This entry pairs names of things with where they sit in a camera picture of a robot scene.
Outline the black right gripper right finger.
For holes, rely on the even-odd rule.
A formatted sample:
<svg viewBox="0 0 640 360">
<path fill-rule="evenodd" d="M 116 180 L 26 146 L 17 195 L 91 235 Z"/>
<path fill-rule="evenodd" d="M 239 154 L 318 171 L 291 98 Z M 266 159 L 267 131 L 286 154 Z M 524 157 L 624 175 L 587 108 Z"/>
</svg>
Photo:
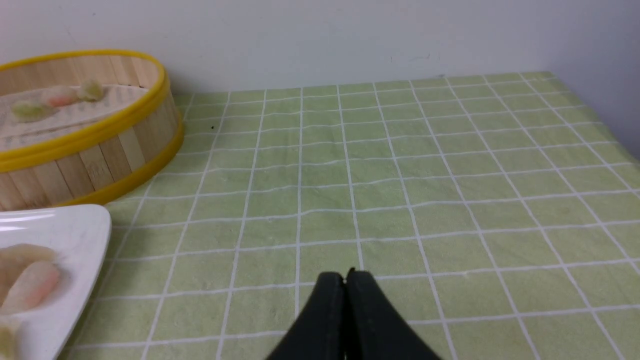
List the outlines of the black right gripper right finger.
<svg viewBox="0 0 640 360">
<path fill-rule="evenodd" d="M 351 268 L 345 280 L 346 360 L 439 360 L 402 318 L 368 271 Z"/>
</svg>

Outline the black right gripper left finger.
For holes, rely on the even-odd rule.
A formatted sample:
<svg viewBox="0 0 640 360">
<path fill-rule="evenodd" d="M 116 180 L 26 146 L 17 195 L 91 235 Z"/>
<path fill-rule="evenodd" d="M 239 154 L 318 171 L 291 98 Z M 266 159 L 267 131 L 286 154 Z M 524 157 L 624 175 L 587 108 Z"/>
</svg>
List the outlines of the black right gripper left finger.
<svg viewBox="0 0 640 360">
<path fill-rule="evenodd" d="M 292 326 L 268 360 L 343 360 L 341 336 L 345 282 L 338 272 L 322 272 Z"/>
</svg>

